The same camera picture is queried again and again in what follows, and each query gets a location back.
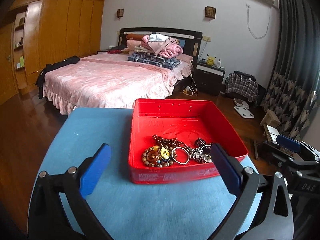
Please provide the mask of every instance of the red plastic tray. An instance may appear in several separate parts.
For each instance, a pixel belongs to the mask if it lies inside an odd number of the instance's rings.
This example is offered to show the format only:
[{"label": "red plastic tray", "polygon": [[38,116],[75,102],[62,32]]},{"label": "red plastic tray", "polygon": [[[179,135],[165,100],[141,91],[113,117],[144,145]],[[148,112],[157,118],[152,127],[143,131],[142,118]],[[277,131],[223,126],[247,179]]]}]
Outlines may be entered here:
[{"label": "red plastic tray", "polygon": [[146,167],[141,158],[145,149],[156,145],[152,136],[174,138],[195,147],[198,137],[219,143],[228,155],[243,160],[248,154],[244,143],[211,101],[184,99],[137,99],[133,110],[128,163],[132,182],[158,184],[204,179],[219,175],[213,163],[174,163],[163,168]]}]

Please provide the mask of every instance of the white wall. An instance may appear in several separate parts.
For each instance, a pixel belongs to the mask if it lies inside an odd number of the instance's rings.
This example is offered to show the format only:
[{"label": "white wall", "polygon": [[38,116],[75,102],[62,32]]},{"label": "white wall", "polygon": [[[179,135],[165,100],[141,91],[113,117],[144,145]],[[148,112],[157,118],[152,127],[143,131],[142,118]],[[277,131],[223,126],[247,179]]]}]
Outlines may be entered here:
[{"label": "white wall", "polygon": [[320,107],[314,117],[303,141],[320,151]]},{"label": "white wall", "polygon": [[[271,9],[267,36],[254,39],[247,28],[247,8],[250,9],[251,30],[256,36],[265,34],[269,7],[258,0],[105,0],[103,9],[101,49],[116,45],[121,28],[171,27],[200,31],[212,37],[202,58],[207,54],[221,59],[226,76],[240,70],[256,76],[262,86],[271,76],[279,31],[279,11]],[[216,19],[204,19],[204,8],[217,9]],[[124,8],[124,17],[116,18],[116,11]]]}]

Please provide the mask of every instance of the wooden stool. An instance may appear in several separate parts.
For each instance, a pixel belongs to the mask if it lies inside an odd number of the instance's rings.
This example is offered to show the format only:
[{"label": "wooden stool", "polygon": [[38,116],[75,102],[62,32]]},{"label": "wooden stool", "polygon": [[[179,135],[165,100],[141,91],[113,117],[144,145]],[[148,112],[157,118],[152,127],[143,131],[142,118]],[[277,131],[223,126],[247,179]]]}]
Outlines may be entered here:
[{"label": "wooden stool", "polygon": [[274,128],[276,128],[280,124],[280,121],[274,111],[271,111],[269,109],[267,110],[267,113],[262,119],[260,125],[262,126],[264,124],[270,125]]}]

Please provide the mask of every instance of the blue gripper pad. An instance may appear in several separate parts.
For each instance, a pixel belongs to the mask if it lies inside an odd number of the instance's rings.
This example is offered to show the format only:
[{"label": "blue gripper pad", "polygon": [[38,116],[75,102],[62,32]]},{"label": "blue gripper pad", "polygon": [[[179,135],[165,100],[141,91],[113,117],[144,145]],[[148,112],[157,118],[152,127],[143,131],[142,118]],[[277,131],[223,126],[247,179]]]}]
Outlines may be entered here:
[{"label": "blue gripper pad", "polygon": [[229,193],[238,197],[241,194],[241,178],[228,160],[227,154],[225,152],[223,153],[222,151],[222,148],[219,148],[216,144],[213,144],[211,147],[211,159]]},{"label": "blue gripper pad", "polygon": [[277,136],[277,144],[295,153],[300,152],[300,143],[282,134]]},{"label": "blue gripper pad", "polygon": [[95,159],[92,161],[88,169],[80,178],[79,191],[83,198],[93,192],[101,174],[108,165],[110,158],[111,148],[108,144],[103,144],[99,148],[98,154]]}]

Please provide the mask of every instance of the wooden wall sconce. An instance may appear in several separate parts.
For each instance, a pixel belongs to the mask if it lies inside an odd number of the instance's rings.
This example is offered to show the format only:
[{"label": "wooden wall sconce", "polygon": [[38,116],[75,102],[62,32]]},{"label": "wooden wall sconce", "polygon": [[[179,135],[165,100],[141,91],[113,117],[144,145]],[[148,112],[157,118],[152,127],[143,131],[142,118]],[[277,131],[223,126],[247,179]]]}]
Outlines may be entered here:
[{"label": "wooden wall sconce", "polygon": [[204,17],[209,19],[215,19],[216,18],[216,9],[214,7],[207,6],[205,8]]},{"label": "wooden wall sconce", "polygon": [[118,9],[117,10],[117,17],[118,18],[123,17],[123,9]]}]

